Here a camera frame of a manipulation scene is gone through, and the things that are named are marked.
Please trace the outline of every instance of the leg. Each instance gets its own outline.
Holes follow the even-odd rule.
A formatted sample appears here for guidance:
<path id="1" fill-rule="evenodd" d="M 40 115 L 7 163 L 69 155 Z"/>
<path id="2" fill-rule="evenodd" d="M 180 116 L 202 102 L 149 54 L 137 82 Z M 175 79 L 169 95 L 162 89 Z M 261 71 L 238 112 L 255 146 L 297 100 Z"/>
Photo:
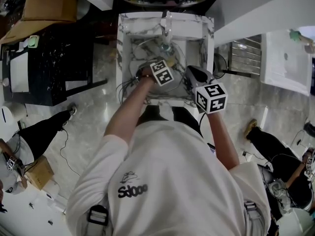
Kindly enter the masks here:
<path id="1" fill-rule="evenodd" d="M 280 177 L 284 182 L 288 181 L 301 163 L 293 152 L 276 137 L 261 131 L 258 127 L 254 127 L 246 138 L 263 157 L 272 163 L 274 175 Z"/>
<path id="2" fill-rule="evenodd" d="M 198 121 L 184 107 L 172 107 L 174 113 L 174 121 L 179 121 L 195 130 L 202 136 Z"/>
<path id="3" fill-rule="evenodd" d="M 260 154 L 268 161 L 278 154 L 294 154 L 288 151 L 285 146 L 273 135 L 263 132 L 258 127 L 254 127 L 246 137 L 255 146 Z"/>
<path id="4" fill-rule="evenodd" d="M 145 122 L 153 121 L 153 120 L 167 120 L 167 119 L 164 119 L 163 117 L 160 116 L 159 106 L 148 105 L 146 107 L 146 110 L 140 116 L 137 126 Z"/>
<path id="5" fill-rule="evenodd" d="M 47 120 L 22 129 L 19 135 L 27 142 L 33 153 L 34 160 L 38 159 L 48 148 L 63 124 L 70 119 L 70 111 L 60 112 Z"/>

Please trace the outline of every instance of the grey tile floor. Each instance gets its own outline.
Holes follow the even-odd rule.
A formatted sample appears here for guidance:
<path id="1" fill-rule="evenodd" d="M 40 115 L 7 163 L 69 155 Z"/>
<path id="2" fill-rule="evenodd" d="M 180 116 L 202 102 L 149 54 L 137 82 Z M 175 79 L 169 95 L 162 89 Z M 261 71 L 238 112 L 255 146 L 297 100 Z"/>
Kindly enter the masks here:
<path id="1" fill-rule="evenodd" d="M 77 105 L 77 115 L 65 127 L 69 138 L 66 147 L 62 150 L 62 155 L 67 158 L 71 168 L 78 174 L 83 172 L 93 156 L 109 119 L 119 107 L 115 96 L 115 46 L 115 42 L 111 42 L 108 46 L 94 45 L 94 80 L 107 78 L 108 84 L 73 95 L 66 102 L 55 107 L 27 105 L 28 117 L 23 119 L 26 126 L 51 117 L 64 110 L 71 102 Z M 259 118 L 263 115 L 265 107 L 268 108 L 268 115 L 264 131 L 272 133 L 287 145 L 292 143 L 297 132 L 303 128 L 307 117 L 315 122 L 315 97 L 306 97 L 262 84 L 256 79 L 235 75 L 226 74 L 220 81 L 224 83 L 229 94 L 228 104 L 222 116 L 241 162 L 246 161 L 242 156 L 244 150 L 261 157 L 243 138 L 243 132 L 252 118 Z M 67 86 L 71 88 L 84 83 L 72 82 Z M 169 109 L 162 108 L 162 116 L 168 117 L 169 113 Z M 201 131 L 205 140 L 212 143 L 212 134 L 206 118 L 202 121 Z M 60 149 L 64 146 L 66 137 L 65 132 L 58 132 L 45 152 L 45 156 L 55 173 L 54 180 L 61 187 L 60 195 L 68 198 L 79 177 L 69 169 L 66 161 L 60 156 Z M 303 144 L 315 145 L 315 140 L 305 135 Z M 302 146 L 292 146 L 292 148 L 298 155 L 304 151 Z"/>

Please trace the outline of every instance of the hand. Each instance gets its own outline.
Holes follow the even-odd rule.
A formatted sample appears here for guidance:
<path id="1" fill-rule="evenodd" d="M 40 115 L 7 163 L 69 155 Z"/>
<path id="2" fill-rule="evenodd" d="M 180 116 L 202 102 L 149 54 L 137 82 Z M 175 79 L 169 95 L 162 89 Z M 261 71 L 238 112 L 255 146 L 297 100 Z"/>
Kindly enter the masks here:
<path id="1" fill-rule="evenodd" d="M 312 147 L 308 148 L 308 150 L 302 156 L 302 162 L 303 163 L 305 163 L 305 164 L 307 163 L 307 160 L 309 159 L 309 157 L 311 157 L 313 155 L 313 151 L 314 151 L 314 148 L 312 148 Z"/>
<path id="2" fill-rule="evenodd" d="M 21 182 L 22 182 L 24 189 L 26 189 L 28 187 L 27 179 L 25 177 L 21 177 Z"/>

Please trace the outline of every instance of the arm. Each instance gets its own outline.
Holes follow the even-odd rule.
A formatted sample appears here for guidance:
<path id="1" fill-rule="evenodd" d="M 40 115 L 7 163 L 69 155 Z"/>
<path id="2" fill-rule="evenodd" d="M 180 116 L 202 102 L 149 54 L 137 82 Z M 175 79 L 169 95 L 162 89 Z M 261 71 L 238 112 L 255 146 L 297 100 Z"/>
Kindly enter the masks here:
<path id="1" fill-rule="evenodd" d="M 219 113 L 209 114 L 207 116 L 215 142 L 217 158 L 228 170 L 231 170 L 240 164 L 240 160 L 226 126 Z"/>
<path id="2" fill-rule="evenodd" d="M 299 167 L 296 168 L 296 170 L 293 172 L 292 176 L 289 178 L 289 180 L 285 183 L 286 188 L 288 189 L 293 182 L 300 176 L 302 170 L 305 168 L 305 164 L 301 163 Z"/>
<path id="3" fill-rule="evenodd" d="M 141 108 L 154 81 L 142 78 L 107 125 L 98 152 L 81 174 L 67 203 L 66 222 L 73 235 L 81 233 L 86 212 L 106 196 L 110 179 L 128 152 Z"/>
<path id="4" fill-rule="evenodd" d="M 21 177 L 21 184 L 22 184 L 24 189 L 26 189 L 28 187 L 28 181 L 26 180 L 25 177 Z"/>
<path id="5" fill-rule="evenodd" d="M 105 135 L 115 135 L 128 144 L 136 128 L 143 102 L 154 84 L 151 78 L 142 78 L 122 106 L 109 121 Z"/>
<path id="6" fill-rule="evenodd" d="M 305 164 L 309 157 L 312 156 L 312 153 L 307 151 L 302 157 L 302 163 L 300 163 L 299 167 L 296 168 L 296 170 L 293 172 L 292 176 L 289 178 L 289 180 L 285 183 L 286 187 L 289 188 L 293 182 L 300 176 L 301 172 L 305 168 Z"/>

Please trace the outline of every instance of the sink basin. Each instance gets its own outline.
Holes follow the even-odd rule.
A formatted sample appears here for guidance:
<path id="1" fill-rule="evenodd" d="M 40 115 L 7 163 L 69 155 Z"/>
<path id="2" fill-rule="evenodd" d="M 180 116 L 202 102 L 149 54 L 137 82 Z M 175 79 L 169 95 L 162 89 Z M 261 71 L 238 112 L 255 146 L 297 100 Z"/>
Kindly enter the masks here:
<path id="1" fill-rule="evenodd" d="M 138 67 L 158 56 L 171 68 L 174 81 L 162 87 L 155 85 L 146 104 L 195 106 L 186 87 L 187 65 L 201 66 L 212 72 L 214 53 L 214 24 L 211 18 L 172 13 L 172 53 L 161 50 L 161 12 L 137 12 L 119 15 L 117 34 L 117 86 L 134 78 Z M 136 86 L 117 90 L 117 100 L 128 97 Z"/>

